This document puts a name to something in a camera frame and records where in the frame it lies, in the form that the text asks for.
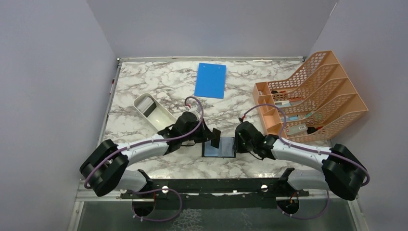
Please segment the black leather card holder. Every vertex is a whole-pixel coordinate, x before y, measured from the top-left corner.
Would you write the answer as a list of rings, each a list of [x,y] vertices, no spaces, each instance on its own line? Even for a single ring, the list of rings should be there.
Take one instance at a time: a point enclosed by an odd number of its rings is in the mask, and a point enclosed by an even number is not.
[[[213,147],[211,141],[202,145],[202,157],[208,158],[235,158],[236,152],[233,149],[233,137],[221,137],[219,147]]]

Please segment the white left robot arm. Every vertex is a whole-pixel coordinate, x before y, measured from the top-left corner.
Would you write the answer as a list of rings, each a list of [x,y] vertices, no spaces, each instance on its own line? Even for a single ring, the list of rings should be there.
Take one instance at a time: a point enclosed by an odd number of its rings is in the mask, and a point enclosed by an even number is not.
[[[158,131],[151,138],[129,144],[116,144],[104,140],[80,166],[85,178],[85,188],[92,189],[98,197],[113,190],[133,190],[138,197],[151,193],[151,179],[143,170],[127,167],[151,157],[163,156],[178,150],[183,143],[203,143],[216,139],[205,121],[192,112],[184,112],[174,124]]]

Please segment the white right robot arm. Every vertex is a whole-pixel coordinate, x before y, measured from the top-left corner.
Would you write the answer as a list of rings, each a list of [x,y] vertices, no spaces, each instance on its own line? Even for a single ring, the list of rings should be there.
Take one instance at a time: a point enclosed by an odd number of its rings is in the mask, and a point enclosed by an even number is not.
[[[310,170],[293,170],[278,182],[278,191],[285,196],[296,190],[319,189],[353,201],[369,180],[367,169],[344,145],[330,148],[291,142],[277,135],[263,135],[248,121],[235,129],[234,149],[240,154],[254,153],[261,159],[285,160],[309,167]]]

